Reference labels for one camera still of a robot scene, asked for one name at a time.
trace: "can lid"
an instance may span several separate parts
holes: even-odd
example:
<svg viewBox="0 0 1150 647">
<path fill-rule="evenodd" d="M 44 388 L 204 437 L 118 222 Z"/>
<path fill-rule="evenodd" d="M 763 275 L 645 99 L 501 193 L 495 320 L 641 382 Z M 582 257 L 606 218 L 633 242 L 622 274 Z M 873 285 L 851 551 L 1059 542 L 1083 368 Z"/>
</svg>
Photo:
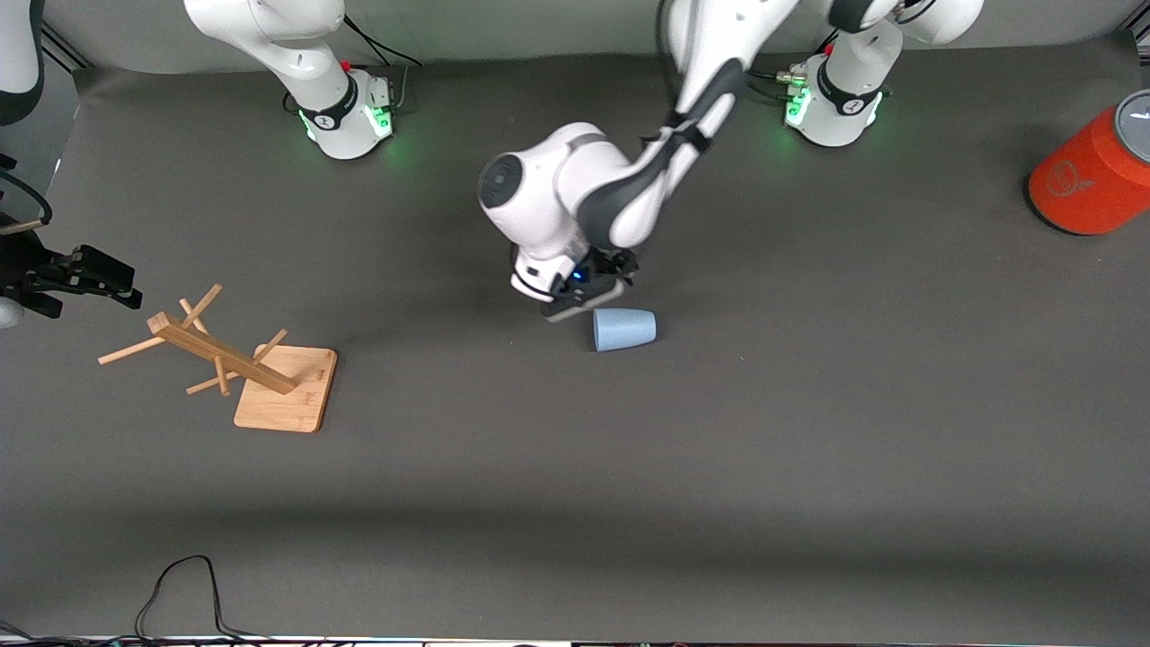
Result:
<svg viewBox="0 0 1150 647">
<path fill-rule="evenodd" d="M 1118 105 L 1114 132 L 1126 149 L 1150 163 L 1150 90 L 1135 92 Z"/>
</svg>

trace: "wooden base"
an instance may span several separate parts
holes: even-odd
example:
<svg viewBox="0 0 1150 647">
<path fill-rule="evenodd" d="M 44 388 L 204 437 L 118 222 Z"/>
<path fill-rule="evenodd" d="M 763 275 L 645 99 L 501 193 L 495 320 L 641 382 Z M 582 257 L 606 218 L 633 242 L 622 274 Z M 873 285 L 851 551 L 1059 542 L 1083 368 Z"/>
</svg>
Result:
<svg viewBox="0 0 1150 647">
<path fill-rule="evenodd" d="M 255 349 L 256 353 L 263 346 Z M 299 386 L 288 395 L 247 380 L 236 409 L 236 426 L 250 430 L 312 433 L 323 423 L 323 410 L 336 372 L 336 352 L 325 348 L 275 347 L 262 364 Z"/>
</svg>

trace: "gray wall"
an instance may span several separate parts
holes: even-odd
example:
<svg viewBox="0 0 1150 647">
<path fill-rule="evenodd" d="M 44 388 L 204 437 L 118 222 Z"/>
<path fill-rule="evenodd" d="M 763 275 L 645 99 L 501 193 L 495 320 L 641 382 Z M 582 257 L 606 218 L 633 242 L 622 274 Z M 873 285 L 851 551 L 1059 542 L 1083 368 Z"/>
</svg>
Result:
<svg viewBox="0 0 1150 647">
<path fill-rule="evenodd" d="M 657 0 L 347 0 L 347 13 L 388 45 L 424 60 L 526 59 L 552 54 L 650 53 Z M 957 47 L 1044 45 L 1098 36 L 1140 0 L 986 0 Z M 201 36 L 182 0 L 49 0 L 48 22 L 100 66 L 151 72 L 258 69 Z M 768 52 L 796 52 L 826 33 L 800 7 Z M 371 61 L 350 30 L 328 41 L 340 57 Z"/>
</svg>

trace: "green led light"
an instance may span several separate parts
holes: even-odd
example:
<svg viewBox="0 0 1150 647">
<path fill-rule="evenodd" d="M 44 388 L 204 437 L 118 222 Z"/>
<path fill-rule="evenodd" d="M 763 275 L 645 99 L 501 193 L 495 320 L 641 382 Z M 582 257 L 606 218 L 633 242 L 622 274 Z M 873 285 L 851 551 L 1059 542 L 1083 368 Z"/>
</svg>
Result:
<svg viewBox="0 0 1150 647">
<path fill-rule="evenodd" d="M 874 123 L 874 120 L 879 118 L 879 103 L 881 102 L 882 102 L 882 92 L 879 92 L 879 95 L 874 98 L 874 108 L 871 110 L 871 116 L 866 117 L 867 125 L 871 125 L 872 123 Z"/>
<path fill-rule="evenodd" d="M 791 105 L 787 109 L 787 122 L 797 126 L 803 123 L 803 117 L 806 116 L 806 108 L 811 105 L 811 88 L 804 87 L 790 102 Z"/>
<path fill-rule="evenodd" d="M 363 106 L 363 113 L 367 115 L 368 123 L 371 124 L 371 130 L 375 130 L 381 139 L 391 134 L 390 109 Z"/>
<path fill-rule="evenodd" d="M 315 141 L 315 132 L 312 132 L 312 124 L 308 123 L 307 117 L 304 116 L 304 110 L 299 110 L 299 120 L 304 122 L 304 128 L 307 129 L 307 138 Z"/>
</svg>

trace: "gray table surface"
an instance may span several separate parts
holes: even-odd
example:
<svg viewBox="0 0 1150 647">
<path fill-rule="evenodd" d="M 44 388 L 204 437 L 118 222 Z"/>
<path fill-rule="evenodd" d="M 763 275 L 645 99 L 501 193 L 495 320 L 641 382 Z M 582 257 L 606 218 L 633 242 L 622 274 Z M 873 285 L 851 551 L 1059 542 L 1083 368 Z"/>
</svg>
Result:
<svg viewBox="0 0 1150 647">
<path fill-rule="evenodd" d="M 202 552 L 263 633 L 1145 645 L 1150 219 L 1071 237 L 1019 190 L 1137 86 L 1133 41 L 910 52 L 892 83 L 846 149 L 742 103 L 618 303 L 659 341 L 597 355 L 507 285 L 475 185 L 570 121 L 635 154 L 652 59 L 415 69 L 351 162 L 270 74 L 86 78 L 44 237 L 146 301 L 0 337 L 0 615 L 129 631 Z M 340 353 L 319 434 L 232 428 L 172 348 L 97 367 L 215 280 L 221 338 Z M 206 576 L 153 621 L 210 633 Z"/>
</svg>

